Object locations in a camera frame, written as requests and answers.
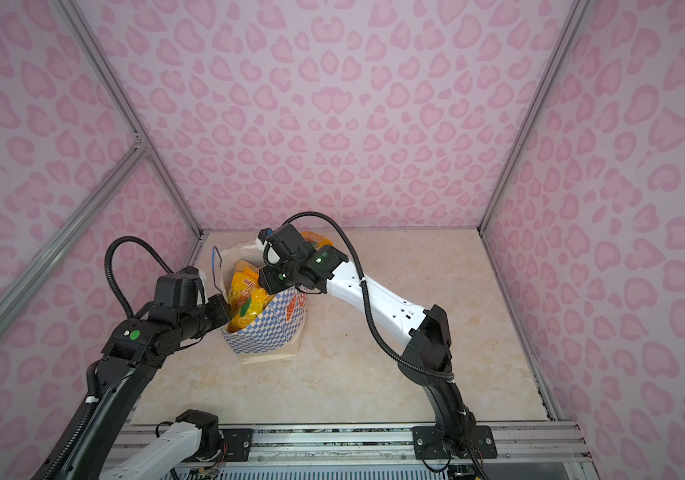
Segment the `yellow orange snack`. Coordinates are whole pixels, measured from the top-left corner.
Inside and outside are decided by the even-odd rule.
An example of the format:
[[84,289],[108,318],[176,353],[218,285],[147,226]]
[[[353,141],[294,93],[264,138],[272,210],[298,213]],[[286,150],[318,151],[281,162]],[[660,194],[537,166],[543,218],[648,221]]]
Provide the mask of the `yellow orange snack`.
[[257,332],[268,319],[268,312],[276,296],[268,293],[258,284],[260,268],[246,261],[238,260],[232,274],[232,283],[228,290],[230,303],[230,323],[226,333],[241,334]]

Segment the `white blue checkered paper bag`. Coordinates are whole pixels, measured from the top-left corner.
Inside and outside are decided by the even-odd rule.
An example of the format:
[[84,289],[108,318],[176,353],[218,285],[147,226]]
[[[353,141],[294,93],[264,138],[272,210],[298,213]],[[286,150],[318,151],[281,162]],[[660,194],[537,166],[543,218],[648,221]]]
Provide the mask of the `white blue checkered paper bag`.
[[[208,292],[224,294],[228,299],[232,274],[238,260],[246,260],[258,268],[264,266],[262,250],[256,246],[256,240],[228,245],[216,239],[214,234],[208,238],[198,258],[198,268],[206,272]],[[275,296],[268,319],[257,332],[228,334],[226,327],[222,330],[226,345],[244,365],[286,360],[298,354],[306,323],[308,296],[296,289],[289,289]]]

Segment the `yellow snack bag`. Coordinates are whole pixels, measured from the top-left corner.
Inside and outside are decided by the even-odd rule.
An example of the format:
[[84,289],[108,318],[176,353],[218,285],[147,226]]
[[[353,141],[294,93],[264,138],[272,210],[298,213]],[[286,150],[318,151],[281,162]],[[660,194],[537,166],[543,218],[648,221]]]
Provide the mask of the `yellow snack bag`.
[[304,240],[310,242],[310,244],[312,244],[312,247],[314,247],[314,249],[316,250],[320,250],[320,248],[324,246],[334,245],[334,243],[332,243],[332,240],[312,231],[304,231],[300,235],[302,235],[302,238],[304,238]]

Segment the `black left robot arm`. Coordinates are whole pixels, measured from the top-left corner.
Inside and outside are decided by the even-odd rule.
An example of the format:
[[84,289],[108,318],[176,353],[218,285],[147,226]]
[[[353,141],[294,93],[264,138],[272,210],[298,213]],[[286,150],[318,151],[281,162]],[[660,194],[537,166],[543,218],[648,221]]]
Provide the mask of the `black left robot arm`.
[[130,314],[86,370],[86,396],[34,479],[96,479],[130,410],[168,357],[226,323],[228,305],[204,298],[198,269],[158,278],[146,319]]

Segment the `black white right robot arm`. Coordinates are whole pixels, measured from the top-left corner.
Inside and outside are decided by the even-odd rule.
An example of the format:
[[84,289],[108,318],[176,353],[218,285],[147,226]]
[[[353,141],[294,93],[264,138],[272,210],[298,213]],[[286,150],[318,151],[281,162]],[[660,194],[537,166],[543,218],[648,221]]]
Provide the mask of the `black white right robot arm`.
[[410,382],[424,389],[434,412],[434,426],[419,428],[415,438],[418,458],[497,458],[491,428],[478,424],[458,388],[447,312],[438,305],[414,304],[372,280],[352,241],[341,238],[345,250],[314,246],[290,223],[262,230],[256,240],[264,257],[260,287],[270,294],[304,288],[364,313],[376,344]]

